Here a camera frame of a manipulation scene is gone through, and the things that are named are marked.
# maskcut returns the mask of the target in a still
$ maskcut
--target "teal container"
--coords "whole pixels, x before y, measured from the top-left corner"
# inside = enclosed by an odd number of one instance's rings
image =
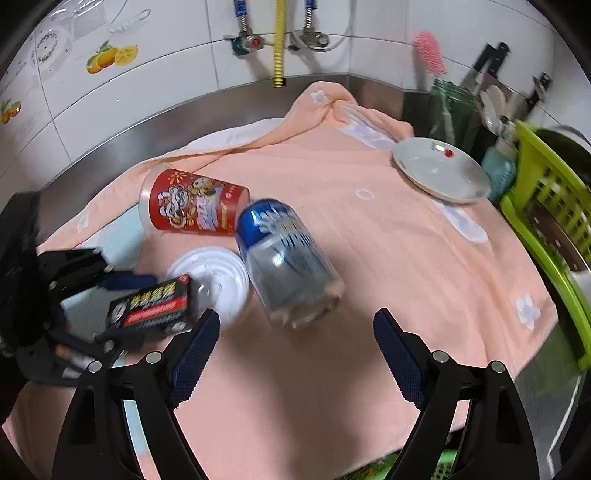
[[[488,199],[492,203],[498,203],[513,185],[517,175],[517,154],[513,143],[502,138],[497,140],[494,147],[486,150],[482,159],[482,169],[491,181],[491,194]]]

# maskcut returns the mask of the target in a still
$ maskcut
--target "blue can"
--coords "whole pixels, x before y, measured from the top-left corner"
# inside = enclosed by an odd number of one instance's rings
[[[297,328],[340,303],[344,282],[289,205],[274,199],[247,205],[236,242],[272,325]]]

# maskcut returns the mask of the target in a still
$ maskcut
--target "white plate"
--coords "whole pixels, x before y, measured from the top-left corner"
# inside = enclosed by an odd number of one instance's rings
[[[413,137],[393,149],[400,170],[421,190],[449,203],[486,200],[491,183],[482,167],[462,150],[439,140]]]

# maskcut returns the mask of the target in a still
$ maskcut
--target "stainless steel counter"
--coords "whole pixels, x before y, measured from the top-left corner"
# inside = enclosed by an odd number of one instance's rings
[[[402,115],[403,91],[350,75],[290,78],[282,89],[273,88],[271,81],[263,81],[188,101],[121,132],[88,152],[47,185],[41,196],[40,241],[136,163],[221,129],[284,116],[297,96],[318,80],[345,85],[360,105],[376,108],[394,118]],[[540,477],[550,479],[560,469],[558,447],[570,424],[582,385],[561,325],[520,373],[516,385],[534,435]]]

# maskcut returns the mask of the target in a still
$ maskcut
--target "orange fruit decal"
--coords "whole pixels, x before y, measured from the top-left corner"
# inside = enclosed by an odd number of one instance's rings
[[[17,116],[21,111],[21,102],[14,102],[10,107],[10,116]]]
[[[15,117],[21,111],[21,102],[14,102],[11,106],[11,98],[0,103],[0,120],[6,125],[12,117]]]
[[[88,73],[99,73],[101,70],[115,64],[124,67],[130,64],[138,56],[137,45],[127,45],[123,48],[117,48],[109,43],[109,40],[103,42],[96,53],[86,61],[86,71]]]
[[[115,65],[124,67],[129,65],[138,56],[138,47],[136,45],[127,45],[126,47],[120,48],[115,55]]]
[[[108,50],[102,51],[96,58],[97,65],[102,69],[113,65],[115,62],[115,55],[117,55],[118,51],[119,49],[117,47],[111,47]]]
[[[99,63],[97,62],[98,58],[99,56],[97,54],[93,55],[88,59],[88,61],[86,62],[86,71],[88,73],[99,73],[102,70]]]

